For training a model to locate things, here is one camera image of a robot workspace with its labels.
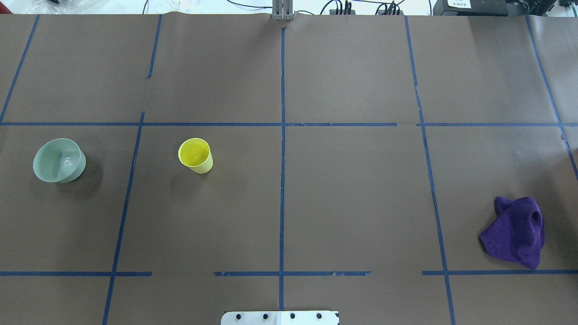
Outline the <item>yellow plastic cup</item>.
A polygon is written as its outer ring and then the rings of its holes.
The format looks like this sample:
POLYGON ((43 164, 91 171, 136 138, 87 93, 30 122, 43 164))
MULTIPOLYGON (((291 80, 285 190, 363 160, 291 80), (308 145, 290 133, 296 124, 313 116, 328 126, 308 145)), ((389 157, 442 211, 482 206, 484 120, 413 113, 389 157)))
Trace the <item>yellow plastic cup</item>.
POLYGON ((182 165, 198 174, 208 173, 214 164, 210 146, 201 138, 190 138, 182 142, 177 156, 182 165))

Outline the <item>pale green ceramic bowl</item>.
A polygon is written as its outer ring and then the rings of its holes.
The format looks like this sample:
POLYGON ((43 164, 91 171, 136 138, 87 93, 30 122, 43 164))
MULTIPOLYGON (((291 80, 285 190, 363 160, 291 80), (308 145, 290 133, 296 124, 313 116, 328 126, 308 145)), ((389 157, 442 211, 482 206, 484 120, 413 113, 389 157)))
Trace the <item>pale green ceramic bowl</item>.
POLYGON ((87 159, 80 146, 67 138, 44 144, 33 159, 33 171, 38 179, 48 183, 69 183, 80 177, 87 159))

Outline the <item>purple crumpled cloth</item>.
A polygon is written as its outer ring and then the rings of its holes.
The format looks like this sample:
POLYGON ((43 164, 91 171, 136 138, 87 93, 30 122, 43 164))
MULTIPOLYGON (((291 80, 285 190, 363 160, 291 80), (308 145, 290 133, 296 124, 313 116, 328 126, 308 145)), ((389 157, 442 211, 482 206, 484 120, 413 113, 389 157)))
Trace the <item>purple crumpled cloth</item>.
POLYGON ((545 245, 545 222, 536 200, 522 197, 494 199, 495 220, 478 239, 487 255, 537 269, 545 245))

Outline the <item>black box on desk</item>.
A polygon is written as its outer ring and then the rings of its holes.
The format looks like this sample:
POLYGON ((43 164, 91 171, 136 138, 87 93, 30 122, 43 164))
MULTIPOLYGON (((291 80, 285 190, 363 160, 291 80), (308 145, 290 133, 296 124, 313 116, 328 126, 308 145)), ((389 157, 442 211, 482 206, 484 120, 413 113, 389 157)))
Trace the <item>black box on desk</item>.
POLYGON ((522 16, 524 6, 505 0, 438 0, 432 8, 434 16, 522 16))

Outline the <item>grey aluminium frame post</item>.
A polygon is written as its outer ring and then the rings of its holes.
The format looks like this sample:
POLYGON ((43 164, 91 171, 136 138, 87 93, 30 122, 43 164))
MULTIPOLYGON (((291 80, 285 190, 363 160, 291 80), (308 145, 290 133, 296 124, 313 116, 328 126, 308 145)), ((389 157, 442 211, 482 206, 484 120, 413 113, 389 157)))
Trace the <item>grey aluminium frame post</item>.
POLYGON ((291 21, 295 17, 293 0, 272 0, 272 20, 291 21))

